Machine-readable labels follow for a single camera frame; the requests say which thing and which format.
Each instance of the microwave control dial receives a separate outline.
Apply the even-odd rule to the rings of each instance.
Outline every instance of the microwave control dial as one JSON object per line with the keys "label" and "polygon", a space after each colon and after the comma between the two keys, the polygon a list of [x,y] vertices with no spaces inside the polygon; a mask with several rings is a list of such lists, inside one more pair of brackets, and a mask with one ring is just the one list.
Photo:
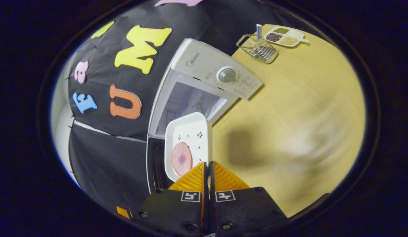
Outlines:
{"label": "microwave control dial", "polygon": [[234,82],[236,79],[236,72],[231,68],[221,69],[218,74],[218,79],[224,83]]}

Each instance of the microwave door window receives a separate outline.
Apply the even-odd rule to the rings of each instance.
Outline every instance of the microwave door window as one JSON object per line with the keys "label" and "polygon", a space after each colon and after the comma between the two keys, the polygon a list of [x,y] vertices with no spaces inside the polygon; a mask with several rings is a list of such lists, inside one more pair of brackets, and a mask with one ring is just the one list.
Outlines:
{"label": "microwave door window", "polygon": [[166,102],[157,126],[157,134],[164,135],[172,120],[194,112],[200,112],[210,120],[226,102],[224,98],[177,82]]}

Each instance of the food tray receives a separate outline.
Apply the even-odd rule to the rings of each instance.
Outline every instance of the food tray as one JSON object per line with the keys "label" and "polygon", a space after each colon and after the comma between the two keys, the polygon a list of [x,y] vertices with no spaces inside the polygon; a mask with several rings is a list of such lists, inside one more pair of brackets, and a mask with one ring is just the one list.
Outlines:
{"label": "food tray", "polygon": [[[269,34],[275,34],[278,40],[270,40]],[[287,27],[276,26],[267,32],[264,36],[264,39],[268,42],[273,42],[279,45],[283,45],[286,47],[294,47],[299,44],[299,42],[309,42],[307,39],[304,39],[305,35],[298,31]]]}
{"label": "food tray", "polygon": [[164,168],[169,179],[176,182],[180,176],[173,167],[173,148],[186,143],[192,155],[192,167],[213,160],[213,127],[199,112],[188,114],[167,125],[164,147]]}

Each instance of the wire basket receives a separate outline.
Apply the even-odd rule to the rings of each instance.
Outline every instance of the wire basket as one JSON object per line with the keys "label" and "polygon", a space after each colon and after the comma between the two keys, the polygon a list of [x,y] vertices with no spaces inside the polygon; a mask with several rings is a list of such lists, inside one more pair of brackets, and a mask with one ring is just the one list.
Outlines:
{"label": "wire basket", "polygon": [[247,54],[264,63],[271,63],[279,54],[265,39],[257,40],[257,35],[244,35],[236,43]]}

